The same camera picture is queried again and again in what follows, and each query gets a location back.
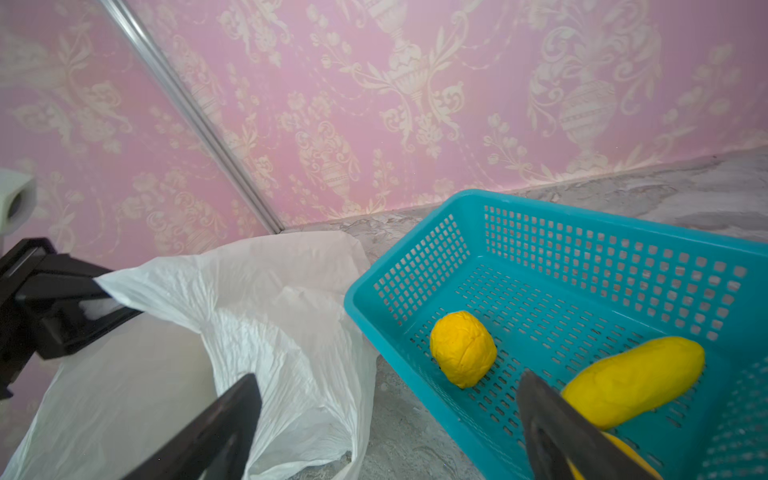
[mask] yellow object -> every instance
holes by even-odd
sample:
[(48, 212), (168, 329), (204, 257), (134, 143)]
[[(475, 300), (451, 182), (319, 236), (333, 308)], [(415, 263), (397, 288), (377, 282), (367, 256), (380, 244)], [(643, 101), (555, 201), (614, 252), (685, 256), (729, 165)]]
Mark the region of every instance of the yellow object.
[(491, 334), (469, 312), (442, 317), (432, 329), (429, 349), (448, 380), (460, 389), (475, 386), (496, 360)]
[(606, 430), (684, 394), (703, 368), (701, 345), (668, 336), (593, 363), (562, 395), (594, 426)]
[[(629, 445), (627, 445), (626, 443), (624, 443), (621, 440), (617, 439), (616, 437), (614, 437), (610, 433), (603, 432), (603, 435), (605, 435), (605, 437), (608, 440), (611, 440), (613, 442), (613, 444), (616, 445), (619, 448), (619, 450), (624, 452), (624, 454), (627, 457), (632, 458), (635, 461), (635, 463), (637, 463), (639, 466), (645, 468), (648, 473), (650, 473), (654, 477), (658, 478), (659, 480), (663, 480), (661, 478), (661, 475), (659, 475), (659, 472), (654, 470), (654, 468), (652, 466), (650, 466), (648, 464), (648, 462), (646, 462), (643, 459), (643, 457), (639, 456), (637, 454), (637, 452), (635, 452)], [(579, 473), (579, 471), (576, 469), (576, 467), (573, 466), (573, 464), (571, 463), (570, 460), (568, 461), (568, 466), (571, 467), (571, 473), (574, 474), (574, 480), (584, 480), (584, 477), (581, 475), (581, 473)]]

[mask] gray marble surface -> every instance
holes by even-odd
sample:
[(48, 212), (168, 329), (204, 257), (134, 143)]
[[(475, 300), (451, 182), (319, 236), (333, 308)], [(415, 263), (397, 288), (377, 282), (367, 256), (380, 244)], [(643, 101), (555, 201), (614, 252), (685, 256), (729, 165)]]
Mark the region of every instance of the gray marble surface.
[[(510, 194), (609, 214), (768, 242), (768, 148), (699, 158), (626, 174)], [(436, 206), (288, 230), (343, 230), (375, 262)], [(349, 460), (308, 468), (295, 480), (326, 480)], [(360, 480), (482, 479), (445, 430), (381, 357), (371, 436)]]

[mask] pink wallpaper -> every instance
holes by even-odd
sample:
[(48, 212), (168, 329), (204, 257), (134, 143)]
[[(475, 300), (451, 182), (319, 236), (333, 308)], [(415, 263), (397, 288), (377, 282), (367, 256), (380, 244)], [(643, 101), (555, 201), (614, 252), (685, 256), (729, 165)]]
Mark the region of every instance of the pink wallpaper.
[(768, 144), (768, 4), (130, 0), (288, 225)]
[[(34, 173), (22, 237), (110, 268), (265, 234), (91, 0), (0, 6), (0, 165)], [(0, 465), (26, 433), (55, 362), (0, 402)]]

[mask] yellow clay object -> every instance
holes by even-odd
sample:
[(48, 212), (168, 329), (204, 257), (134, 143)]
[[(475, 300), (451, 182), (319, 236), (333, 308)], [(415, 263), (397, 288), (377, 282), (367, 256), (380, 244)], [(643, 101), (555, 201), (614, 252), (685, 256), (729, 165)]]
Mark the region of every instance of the yellow clay object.
[[(605, 438), (607, 438), (608, 440), (611, 440), (611, 442), (613, 442), (613, 444), (616, 445), (619, 448), (619, 450), (621, 450), (627, 457), (632, 458), (635, 461), (635, 463), (645, 468), (648, 473), (658, 478), (658, 480), (663, 480), (661, 478), (661, 475), (659, 475), (659, 472), (654, 470), (654, 468), (650, 466), (648, 462), (646, 462), (643, 459), (643, 457), (639, 456), (637, 452), (635, 452), (629, 445), (617, 439), (610, 433), (603, 432), (603, 435), (605, 435)], [(576, 467), (573, 466), (573, 464), (570, 461), (568, 462), (568, 466), (571, 467), (571, 473), (574, 475), (574, 480), (584, 480), (584, 476), (582, 476), (581, 473), (579, 473), (579, 471), (576, 469)]]
[(593, 363), (562, 395), (594, 426), (606, 430), (684, 394), (703, 368), (701, 345), (668, 336)]
[(429, 349), (448, 380), (460, 389), (475, 386), (496, 360), (491, 334), (469, 312), (442, 317), (432, 329)]

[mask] basket bottom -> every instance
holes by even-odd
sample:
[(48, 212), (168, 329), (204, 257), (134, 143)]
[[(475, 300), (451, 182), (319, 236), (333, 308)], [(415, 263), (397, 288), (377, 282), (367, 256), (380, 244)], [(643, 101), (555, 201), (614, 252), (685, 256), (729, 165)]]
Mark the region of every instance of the basket bottom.
[[(459, 310), (483, 322), (498, 348), (498, 358), (485, 378), (464, 390), (448, 382), (429, 354), (432, 326)], [(473, 427), (485, 446), (510, 466), (510, 472), (522, 471), (528, 477), (531, 471), (515, 402), (525, 369), (559, 391), (599, 359), (679, 334), (674, 325), (666, 331), (651, 328), (615, 313), (610, 304), (574, 294), (554, 281), (541, 282), (528, 269), (488, 257), (470, 259), (411, 322), (400, 343), (401, 354), (461, 421)], [(733, 378), (728, 359), (710, 349), (706, 354), (704, 373), (688, 392), (612, 430), (665, 480), (694, 476), (700, 439), (717, 417)]]

